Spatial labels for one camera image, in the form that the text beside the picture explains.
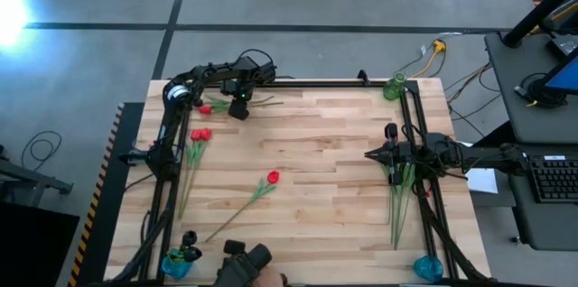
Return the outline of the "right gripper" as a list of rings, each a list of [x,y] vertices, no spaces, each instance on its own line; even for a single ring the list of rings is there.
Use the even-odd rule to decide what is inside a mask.
[[[425,158],[425,150],[423,149],[423,147],[421,145],[415,144],[413,141],[394,141],[392,144],[384,143],[382,146],[366,152],[365,157],[370,160],[379,162],[381,164],[392,164],[391,167],[397,169],[399,166],[405,163],[394,162],[391,156],[378,155],[378,154],[391,153],[395,149],[397,144],[401,142],[409,142],[412,145],[413,149],[412,161],[407,163],[421,162]]]

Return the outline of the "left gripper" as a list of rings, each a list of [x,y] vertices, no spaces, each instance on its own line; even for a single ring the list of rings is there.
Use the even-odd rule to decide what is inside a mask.
[[[220,93],[224,96],[233,96],[239,91],[249,91],[253,89],[254,82],[241,79],[227,79],[220,84]],[[245,120],[249,112],[247,110],[247,101],[245,99],[237,100],[233,98],[228,108],[228,114],[233,118]]]

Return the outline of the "dark maroon artificial tulip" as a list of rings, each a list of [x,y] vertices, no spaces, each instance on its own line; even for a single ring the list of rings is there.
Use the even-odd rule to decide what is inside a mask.
[[[392,144],[394,141],[398,141],[398,131],[397,125],[395,123],[389,123],[385,127],[385,144]],[[390,223],[393,226],[396,222],[396,211],[395,211],[395,196],[396,187],[401,184],[401,174],[399,169],[391,167],[392,164],[387,164],[388,169],[388,182],[390,187]]]
[[[394,249],[397,250],[401,234],[402,200],[405,188],[404,165],[392,166],[389,171],[389,179],[390,242]]]
[[[391,187],[391,242],[397,250],[406,221],[406,213],[412,186],[415,182],[415,166],[412,163],[398,167],[401,183]]]

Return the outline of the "red artificial tulip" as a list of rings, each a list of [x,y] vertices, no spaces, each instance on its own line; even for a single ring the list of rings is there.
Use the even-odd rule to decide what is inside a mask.
[[[186,201],[184,204],[184,206],[185,206],[184,211],[187,207],[188,198],[189,198],[189,195],[191,193],[195,172],[200,165],[200,160],[202,158],[202,155],[204,154],[204,151],[208,145],[208,142],[209,142],[210,138],[212,137],[212,131],[209,128],[203,128],[203,129],[199,129],[199,130],[200,130],[201,139],[198,142],[197,150],[195,153],[195,158],[193,161],[193,167],[192,167],[191,172],[190,172],[189,185],[188,185],[188,189],[186,190],[186,194],[185,194]]]
[[[249,101],[247,105],[249,107],[282,105],[282,102],[272,102],[273,98],[274,96],[270,96],[257,101]],[[198,112],[202,115],[224,113],[228,111],[231,103],[231,100],[207,96],[207,99],[203,101],[203,105],[198,107]]]
[[[182,218],[183,211],[184,211],[184,204],[186,201],[186,190],[188,189],[189,179],[190,179],[190,172],[193,167],[193,161],[195,158],[195,153],[197,150],[197,145],[199,140],[201,139],[200,130],[193,129],[190,134],[190,143],[186,145],[186,167],[185,167],[185,176],[183,181],[182,193],[181,193],[181,203],[178,210],[178,219]]]
[[[265,179],[261,179],[256,186],[251,198],[238,209],[227,221],[225,221],[220,227],[218,227],[210,236],[208,236],[205,241],[209,242],[213,239],[220,231],[222,231],[228,224],[230,224],[241,212],[246,208],[254,204],[256,201],[267,195],[268,193],[276,189],[276,184],[280,181],[279,171],[270,171]]]

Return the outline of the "black artificial tulip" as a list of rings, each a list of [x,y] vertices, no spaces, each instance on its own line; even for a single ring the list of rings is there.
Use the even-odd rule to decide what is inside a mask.
[[[196,246],[184,246],[173,249],[169,258],[175,263],[193,263],[202,257],[202,251]]]
[[[182,236],[182,242],[179,248],[184,246],[194,246],[196,242],[197,242],[197,234],[192,230],[186,231]]]

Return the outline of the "green glass vase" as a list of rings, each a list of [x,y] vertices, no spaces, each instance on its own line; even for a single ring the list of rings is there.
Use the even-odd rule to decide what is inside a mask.
[[[383,96],[386,100],[396,100],[400,98],[405,90],[405,83],[407,76],[404,72],[398,71],[393,77],[384,85]]]

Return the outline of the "blue glass vase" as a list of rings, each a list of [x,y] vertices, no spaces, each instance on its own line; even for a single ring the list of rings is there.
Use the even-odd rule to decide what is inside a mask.
[[[170,275],[174,280],[185,277],[191,269],[193,262],[185,262],[182,253],[178,249],[171,249],[164,256],[161,268],[162,271]]]
[[[426,255],[415,260],[413,265],[415,274],[428,282],[439,282],[443,278],[443,265],[433,255]]]

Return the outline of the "white paper sheet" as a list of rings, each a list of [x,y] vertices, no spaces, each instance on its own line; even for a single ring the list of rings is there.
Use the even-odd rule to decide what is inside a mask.
[[[496,174],[493,169],[474,168],[465,173],[469,190],[472,192],[482,192],[498,194]]]

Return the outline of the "black keyboard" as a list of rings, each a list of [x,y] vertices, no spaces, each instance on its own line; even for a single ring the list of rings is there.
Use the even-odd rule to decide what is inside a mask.
[[[532,155],[529,169],[538,203],[578,203],[578,156]]]

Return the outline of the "blue screen monitor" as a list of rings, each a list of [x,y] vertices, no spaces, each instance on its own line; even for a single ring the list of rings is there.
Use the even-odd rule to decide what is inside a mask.
[[[578,51],[568,55],[548,73],[544,87],[578,96]]]

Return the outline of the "black monitor pole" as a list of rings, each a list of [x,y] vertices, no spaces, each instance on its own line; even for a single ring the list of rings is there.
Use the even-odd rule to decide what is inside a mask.
[[[501,34],[502,42],[510,47],[516,48],[522,39],[527,36],[535,27],[559,7],[565,0],[542,0],[524,19],[522,19],[507,34]]]

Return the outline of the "grey metal table base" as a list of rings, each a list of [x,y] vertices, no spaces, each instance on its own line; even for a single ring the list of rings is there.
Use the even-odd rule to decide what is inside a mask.
[[[41,174],[12,163],[4,156],[4,147],[0,144],[0,183],[13,186],[30,186],[56,189],[60,194],[69,194],[73,188],[71,183]]]

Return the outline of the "black cabinet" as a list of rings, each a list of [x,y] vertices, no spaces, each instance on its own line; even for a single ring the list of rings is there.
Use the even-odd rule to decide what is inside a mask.
[[[54,287],[79,217],[0,202],[0,287]]]

